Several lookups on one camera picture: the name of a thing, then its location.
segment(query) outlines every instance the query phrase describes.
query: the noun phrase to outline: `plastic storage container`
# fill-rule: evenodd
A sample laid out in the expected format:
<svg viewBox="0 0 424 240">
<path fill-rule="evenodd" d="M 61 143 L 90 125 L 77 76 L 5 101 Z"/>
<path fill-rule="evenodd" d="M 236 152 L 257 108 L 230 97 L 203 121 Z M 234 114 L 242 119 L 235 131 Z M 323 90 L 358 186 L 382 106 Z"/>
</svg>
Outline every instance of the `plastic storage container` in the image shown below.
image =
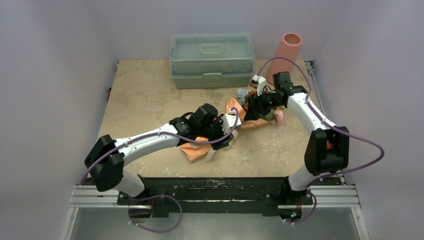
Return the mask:
<svg viewBox="0 0 424 240">
<path fill-rule="evenodd" d="M 169 61 L 177 88 L 245 87 L 255 52 L 248 33 L 175 35 Z"/>
</svg>

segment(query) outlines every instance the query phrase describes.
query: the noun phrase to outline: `wire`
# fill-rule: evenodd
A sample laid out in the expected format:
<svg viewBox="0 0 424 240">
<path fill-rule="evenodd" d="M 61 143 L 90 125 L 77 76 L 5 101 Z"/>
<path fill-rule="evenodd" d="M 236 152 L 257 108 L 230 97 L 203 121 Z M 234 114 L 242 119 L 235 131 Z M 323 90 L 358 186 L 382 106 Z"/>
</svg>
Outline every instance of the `wire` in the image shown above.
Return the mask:
<svg viewBox="0 0 424 240">
<path fill-rule="evenodd" d="M 188 115 L 191 115 L 191 114 L 193 114 L 193 112 L 189 111 L 189 112 L 184 113 L 181 117 L 185 118 L 185 117 L 187 117 Z"/>
<path fill-rule="evenodd" d="M 375 163 L 377 163 L 378 161 L 380 161 L 383 157 L 384 157 L 384 155 L 386 154 L 385 153 L 385 150 L 383 149 L 383 147 L 380 145 L 380 144 L 378 144 L 377 142 L 375 142 L 375 141 L 373 141 L 373 140 L 370 140 L 370 139 L 367 139 L 367 138 L 365 138 L 365 137 L 361 137 L 361 136 L 358 136 L 358 135 L 355 135 L 355 134 L 352 134 L 352 133 L 349 133 L 349 132 L 345 132 L 345 131 L 342 131 L 342 130 L 340 130 L 340 129 L 338 129 L 338 128 L 336 128 L 336 126 L 332 126 L 332 125 L 330 125 L 330 124 L 328 124 L 327 122 L 326 122 L 326 119 L 324 119 L 320 114 L 318 114 L 318 112 L 317 112 L 317 110 L 315 110 L 315 108 L 313 108 L 312 107 L 312 104 L 310 103 L 310 101 L 311 101 L 311 99 L 310 99 L 310 96 L 311 96 L 311 93 L 312 93 L 312 86 L 311 86 L 311 82 L 309 81 L 309 79 L 308 79 L 308 77 L 307 77 L 307 75 L 306 75 L 306 73 L 301 69 L 301 67 L 298 65 L 298 64 L 296 64 L 296 62 L 294 62 L 293 60 L 291 60 L 291 59 L 289 59 L 289 58 L 286 58 L 286 57 L 283 57 L 283 56 L 276 56 L 276 57 L 273 57 L 273 58 L 271 58 L 271 59 L 269 59 L 268 61 L 266 61 L 265 62 L 265 64 L 259 69 L 259 71 L 258 71 L 258 73 L 257 73 L 257 75 L 259 76 L 260 74 L 261 74 L 261 72 L 262 72 L 262 70 L 264 70 L 264 68 L 265 68 L 265 66 L 269 63 L 269 62 L 271 62 L 272 60 L 275 60 L 275 59 L 282 59 L 282 60 L 286 60 L 286 61 L 289 61 L 290 63 L 292 63 L 294 66 L 296 66 L 296 68 L 297 69 L 299 69 L 299 71 L 300 71 L 300 73 L 302 73 L 302 75 L 303 75 L 303 77 L 305 78 L 305 80 L 306 80 L 306 83 L 307 83 L 307 87 L 308 87 L 308 91 L 307 91 L 307 94 L 306 94 L 306 98 L 305 98 L 305 103 L 306 103 L 306 105 L 310 108 L 310 110 L 313 112 L 313 114 L 315 114 L 316 115 L 316 117 L 322 122 L 322 124 L 324 124 L 325 126 L 327 126 L 328 128 L 330 128 L 331 130 L 333 130 L 333 131 L 335 131 L 335 132 L 337 132 L 337 133 L 339 133 L 339 134 L 343 134 L 343 135 L 346 135 L 346 136 L 348 136 L 348 137 L 350 137 L 350 138 L 353 138 L 353 139 L 357 139 L 357 140 L 359 140 L 359 141 L 362 141 L 362 142 L 365 142 L 365 143 L 368 143 L 368 144 L 371 144 L 371 145 L 373 145 L 373 146 L 375 146 L 375 147 L 377 147 L 379 150 L 380 150 L 380 155 L 376 158 L 376 159 L 374 159 L 374 160 L 372 160 L 372 161 L 370 161 L 370 162 L 368 162 L 368 163 L 366 163 L 366 164 L 364 164 L 364 165 L 361 165 L 361 166 L 357 166 L 357 167 L 354 167 L 354 168 L 352 168 L 352 169 L 349 169 L 349 170 L 345 170 L 345 171 L 340 171 L 340 172 L 336 172 L 336 173 L 328 173 L 328 174 L 324 174 L 324 175 L 322 175 L 322 176 L 320 176 L 320 177 L 318 177 L 318 178 L 315 178 L 313 181 L 311 181 L 310 183 L 308 183 L 307 185 L 306 185 L 306 189 L 308 190 L 308 192 L 309 192 L 309 194 L 313 197 L 313 199 L 314 199 L 314 203 L 313 203 L 313 207 L 312 207 L 312 210 L 310 211 L 310 213 L 305 217 L 305 218 L 303 218 L 303 219 L 301 219 L 300 221 L 297 221 L 297 222 L 292 222 L 291 224 L 293 224 L 293 225 L 296 225 L 296 224 L 300 224 L 300 223 L 303 223 L 304 221 L 306 221 L 313 213 L 314 213 L 314 211 L 315 211 L 315 209 L 317 208 L 317 198 L 315 197 L 315 195 L 311 192 L 311 189 L 310 189 L 310 187 L 311 187 L 311 185 L 313 185 L 313 184 L 315 184 L 315 183 L 317 183 L 319 180 L 322 180 L 322 179 L 324 179 L 324 178 L 328 178 L 328 177 L 332 177 L 332 176 L 335 176 L 335 175 L 340 175 L 340 174 L 348 174 L 348 173 L 352 173 L 352 172 L 355 172 L 355 171 L 358 171 L 358 170 L 361 170 L 361 169 L 364 169 L 364 168 L 367 168 L 367 167 L 369 167 L 369 166 L 371 166 L 371 165 L 373 165 L 373 164 L 375 164 Z"/>
<path fill-rule="evenodd" d="M 275 89 L 272 89 L 270 86 L 266 85 L 266 86 L 263 87 L 262 93 L 265 92 L 265 88 L 268 88 L 270 91 L 273 91 L 273 92 L 276 91 Z"/>
<path fill-rule="evenodd" d="M 179 208 L 178 220 L 176 221 L 176 223 L 172 227 L 167 228 L 167 229 L 163 229 L 163 230 L 151 229 L 151 228 L 148 228 L 146 226 L 143 226 L 143 225 L 140 225 L 140 224 L 134 222 L 133 219 L 131 218 L 130 210 L 128 210 L 128 218 L 129 218 L 128 224 L 133 224 L 134 226 L 139 227 L 139 228 L 144 229 L 144 230 L 147 230 L 149 232 L 162 234 L 162 233 L 167 233 L 167 232 L 171 232 L 172 230 L 174 230 L 176 227 L 178 227 L 178 225 L 181 223 L 181 220 L 183 219 L 183 208 L 181 207 L 181 204 L 178 202 L 178 200 L 175 199 L 172 196 L 162 194 L 162 195 L 155 195 L 155 196 L 150 196 L 150 197 L 146 197 L 146 198 L 134 198 L 134 197 L 131 197 L 131 196 L 128 196 L 128 195 L 126 195 L 126 197 L 130 200 L 133 200 L 133 201 L 146 201 L 146 200 L 154 200 L 155 198 L 168 198 L 168 199 L 171 199 L 172 201 L 174 201 Z"/>
<path fill-rule="evenodd" d="M 160 132 L 154 132 L 154 133 L 149 133 L 149 134 L 145 134 L 145 135 L 141 135 L 138 137 L 135 137 L 131 140 L 129 140 L 128 142 L 125 142 L 121 145 L 118 145 L 117 147 L 109 150 L 108 152 L 106 152 L 105 154 L 103 154 L 101 157 L 99 157 L 95 162 L 93 162 L 90 167 L 87 168 L 87 171 L 85 171 L 84 175 L 82 176 L 81 180 L 80 180 L 80 184 L 84 184 L 84 181 L 86 180 L 87 175 L 91 172 L 91 170 L 93 170 L 93 168 L 99 164 L 103 159 L 105 159 L 106 157 L 108 157 L 109 155 L 113 154 L 115 151 L 118 151 L 119 149 L 128 146 L 138 140 L 141 139 L 145 139 L 145 138 L 150 138 L 150 137 L 155 137 L 155 136 L 159 136 L 159 135 L 169 135 L 169 136 L 173 136 L 173 137 L 177 137 L 179 139 L 182 139 L 184 141 L 187 141 L 189 143 L 194 143 L 194 144 L 203 144 L 203 145 L 207 145 L 207 144 L 216 144 L 224 139 L 226 139 L 237 127 L 237 122 L 239 121 L 239 110 L 235 107 L 232 107 L 231 110 L 235 111 L 235 122 L 234 125 L 231 127 L 231 129 L 222 137 L 213 140 L 213 141 L 196 141 L 196 140 L 191 140 L 190 138 L 187 137 L 183 137 L 180 135 L 177 135 L 175 133 L 172 132 L 167 132 L 167 131 L 160 131 Z"/>
</svg>

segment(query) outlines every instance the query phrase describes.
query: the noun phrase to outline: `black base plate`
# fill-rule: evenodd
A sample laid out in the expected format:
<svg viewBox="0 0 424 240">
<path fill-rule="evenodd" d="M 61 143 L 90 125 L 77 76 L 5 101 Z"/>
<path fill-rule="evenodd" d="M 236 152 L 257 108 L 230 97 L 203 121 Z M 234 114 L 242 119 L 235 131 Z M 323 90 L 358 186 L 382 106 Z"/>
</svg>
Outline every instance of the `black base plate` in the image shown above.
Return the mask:
<svg viewBox="0 0 424 240">
<path fill-rule="evenodd" d="M 184 213 L 262 214 L 279 216 L 278 205 L 297 205 L 298 198 L 282 199 L 282 182 L 287 177 L 146 177 L 148 190 L 137 198 L 169 195 L 179 201 Z M 336 177 L 328 178 L 325 185 L 340 184 Z M 312 199 L 303 195 L 303 205 L 312 205 Z M 118 205 L 149 205 L 148 201 L 133 201 L 119 197 Z M 178 213 L 171 199 L 154 200 L 154 218 L 165 218 Z"/>
</svg>

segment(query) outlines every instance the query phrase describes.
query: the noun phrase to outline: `orange fabric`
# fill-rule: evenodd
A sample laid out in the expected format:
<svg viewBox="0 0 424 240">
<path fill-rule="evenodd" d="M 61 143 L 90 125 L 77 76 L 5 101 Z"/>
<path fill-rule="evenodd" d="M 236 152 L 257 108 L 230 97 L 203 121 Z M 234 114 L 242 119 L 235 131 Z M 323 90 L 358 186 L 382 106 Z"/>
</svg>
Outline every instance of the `orange fabric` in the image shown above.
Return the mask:
<svg viewBox="0 0 424 240">
<path fill-rule="evenodd" d="M 243 107 L 240 105 L 240 103 L 234 98 L 231 97 L 229 101 L 226 104 L 226 113 L 228 114 L 230 112 L 230 109 L 236 107 L 238 110 L 238 116 L 240 119 L 244 119 L 246 116 L 246 111 L 243 109 Z M 256 127 L 263 126 L 265 124 L 269 124 L 270 122 L 264 119 L 258 119 L 254 121 L 241 121 L 241 128 L 240 129 L 252 129 Z"/>
<path fill-rule="evenodd" d="M 196 141 L 207 142 L 208 139 L 198 136 L 196 138 Z M 211 149 L 212 147 L 209 144 L 200 145 L 195 143 L 184 143 L 183 145 L 181 145 L 181 150 L 185 153 L 190 162 L 194 162 L 198 160 L 201 156 L 208 154 L 209 150 Z"/>
<path fill-rule="evenodd" d="M 238 116 L 240 119 L 244 119 L 246 116 L 246 111 L 243 109 L 243 107 L 239 104 L 239 102 L 234 98 L 231 97 L 226 104 L 226 113 L 228 114 L 230 112 L 230 109 L 232 107 L 236 107 L 238 110 Z M 255 121 L 243 121 L 241 120 L 241 128 L 240 129 L 252 129 L 259 126 L 263 126 L 265 124 L 269 124 L 270 122 L 264 119 L 258 119 Z M 196 141 L 202 141 L 207 142 L 208 140 L 204 137 L 197 137 Z M 206 145 L 200 145 L 195 143 L 185 143 L 181 145 L 181 150 L 185 153 L 188 160 L 193 163 L 196 160 L 198 160 L 200 157 L 208 154 L 209 150 L 211 150 L 212 147 L 209 144 Z"/>
</svg>

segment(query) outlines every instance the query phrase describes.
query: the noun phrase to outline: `pink cylinder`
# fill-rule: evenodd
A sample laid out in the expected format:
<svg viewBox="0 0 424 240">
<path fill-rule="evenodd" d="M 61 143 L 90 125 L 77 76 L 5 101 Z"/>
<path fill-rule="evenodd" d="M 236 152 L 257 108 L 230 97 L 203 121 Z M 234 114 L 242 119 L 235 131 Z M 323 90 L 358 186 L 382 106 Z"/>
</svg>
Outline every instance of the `pink cylinder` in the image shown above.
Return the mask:
<svg viewBox="0 0 424 240">
<path fill-rule="evenodd" d="M 282 36 L 279 42 L 277 51 L 274 57 L 286 57 L 290 60 L 296 61 L 298 54 L 301 49 L 302 38 L 296 33 L 286 33 Z M 274 84 L 273 75 L 280 72 L 291 73 L 294 65 L 284 59 L 274 59 L 271 61 L 268 71 L 266 72 L 266 80 L 270 84 Z"/>
</svg>

